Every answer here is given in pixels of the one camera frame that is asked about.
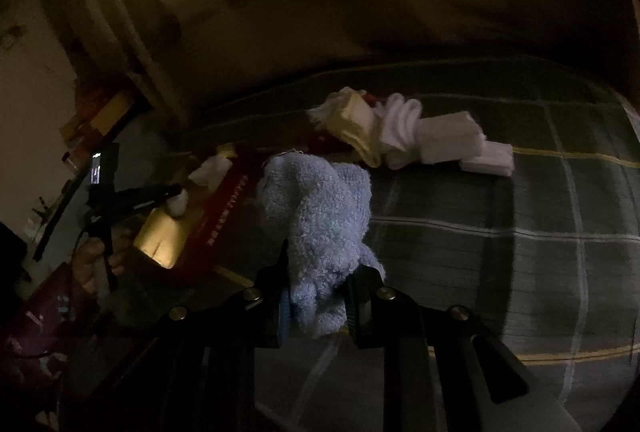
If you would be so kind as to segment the person's hand holding tripod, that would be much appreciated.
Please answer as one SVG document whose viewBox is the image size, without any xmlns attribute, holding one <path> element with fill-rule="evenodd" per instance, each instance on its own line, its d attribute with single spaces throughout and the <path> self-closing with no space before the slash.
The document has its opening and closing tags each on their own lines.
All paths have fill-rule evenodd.
<svg viewBox="0 0 640 432">
<path fill-rule="evenodd" d="M 90 294 L 96 293 L 96 264 L 108 267 L 115 277 L 122 276 L 132 240 L 129 230 L 122 230 L 113 244 L 113 252 L 105 252 L 105 244 L 99 238 L 89 238 L 73 254 L 73 278 Z"/>
</svg>

